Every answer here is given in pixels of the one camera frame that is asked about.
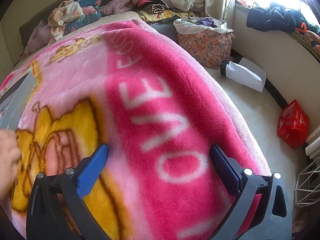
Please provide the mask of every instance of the white tile floor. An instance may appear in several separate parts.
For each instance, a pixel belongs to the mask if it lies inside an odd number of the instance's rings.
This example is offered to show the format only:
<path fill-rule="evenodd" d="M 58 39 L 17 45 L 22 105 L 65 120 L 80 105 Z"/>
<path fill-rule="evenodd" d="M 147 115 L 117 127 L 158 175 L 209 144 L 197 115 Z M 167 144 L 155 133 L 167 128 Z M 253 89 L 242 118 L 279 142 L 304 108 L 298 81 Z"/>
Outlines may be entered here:
<path fill-rule="evenodd" d="M 276 135 L 281 108 L 266 91 L 262 93 L 220 75 L 220 70 L 205 68 L 229 95 L 246 120 L 249 129 L 266 157 L 271 172 L 279 172 L 284 180 L 291 206 L 297 175 L 307 166 L 301 147 L 292 150 Z"/>

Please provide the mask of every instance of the white wire basket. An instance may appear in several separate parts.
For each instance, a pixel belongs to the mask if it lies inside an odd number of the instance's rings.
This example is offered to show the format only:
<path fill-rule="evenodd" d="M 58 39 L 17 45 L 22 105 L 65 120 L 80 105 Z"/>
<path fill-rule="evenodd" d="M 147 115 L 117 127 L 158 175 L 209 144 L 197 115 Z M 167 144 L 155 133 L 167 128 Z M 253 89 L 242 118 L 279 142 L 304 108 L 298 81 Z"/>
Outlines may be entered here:
<path fill-rule="evenodd" d="M 320 201 L 320 157 L 298 174 L 294 189 L 294 202 L 299 208 Z"/>

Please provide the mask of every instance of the red paper bag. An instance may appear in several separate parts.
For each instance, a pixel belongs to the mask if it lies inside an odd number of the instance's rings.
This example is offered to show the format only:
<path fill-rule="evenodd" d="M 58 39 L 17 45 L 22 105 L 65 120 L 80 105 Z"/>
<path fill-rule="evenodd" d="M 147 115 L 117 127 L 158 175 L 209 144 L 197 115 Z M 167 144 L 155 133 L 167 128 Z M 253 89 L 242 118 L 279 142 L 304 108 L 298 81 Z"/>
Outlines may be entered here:
<path fill-rule="evenodd" d="M 303 112 L 297 100 L 282 110 L 278 123 L 278 136 L 292 149 L 301 146 L 308 137 L 309 117 Z"/>

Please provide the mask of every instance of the white paper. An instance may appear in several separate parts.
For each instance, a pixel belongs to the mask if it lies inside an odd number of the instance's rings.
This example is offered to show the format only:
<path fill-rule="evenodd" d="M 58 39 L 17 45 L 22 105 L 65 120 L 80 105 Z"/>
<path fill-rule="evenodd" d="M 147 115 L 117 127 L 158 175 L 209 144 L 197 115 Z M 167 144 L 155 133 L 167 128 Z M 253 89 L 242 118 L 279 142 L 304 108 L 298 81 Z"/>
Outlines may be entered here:
<path fill-rule="evenodd" d="M 246 62 L 244 61 L 249 67 L 260 73 L 262 77 L 260 77 L 258 74 L 254 73 L 252 70 L 240 65 L 236 64 L 234 62 L 229 62 L 229 64 L 226 67 L 226 77 L 233 79 L 234 81 L 250 87 L 254 90 L 257 90 L 259 92 L 262 92 L 264 84 L 266 82 L 266 72 L 252 63 L 251 61 Z"/>

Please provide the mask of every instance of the printed fabric basket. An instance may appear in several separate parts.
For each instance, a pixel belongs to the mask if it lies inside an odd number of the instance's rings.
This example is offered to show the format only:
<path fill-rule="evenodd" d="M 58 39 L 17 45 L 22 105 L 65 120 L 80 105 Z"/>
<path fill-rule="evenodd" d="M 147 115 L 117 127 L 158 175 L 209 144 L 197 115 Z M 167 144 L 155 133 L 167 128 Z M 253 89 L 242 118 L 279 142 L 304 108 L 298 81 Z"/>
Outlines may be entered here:
<path fill-rule="evenodd" d="M 181 25 L 177 27 L 175 24 L 177 22 L 182 22 L 184 28 L 182 29 Z M 220 69 L 222 60 L 228 60 L 230 58 L 231 39 L 234 38 L 234 34 L 232 33 L 233 30 L 228 29 L 226 24 L 221 26 L 223 28 L 212 28 L 178 19 L 174 22 L 174 25 L 178 32 L 179 45 L 201 65 L 213 69 Z"/>

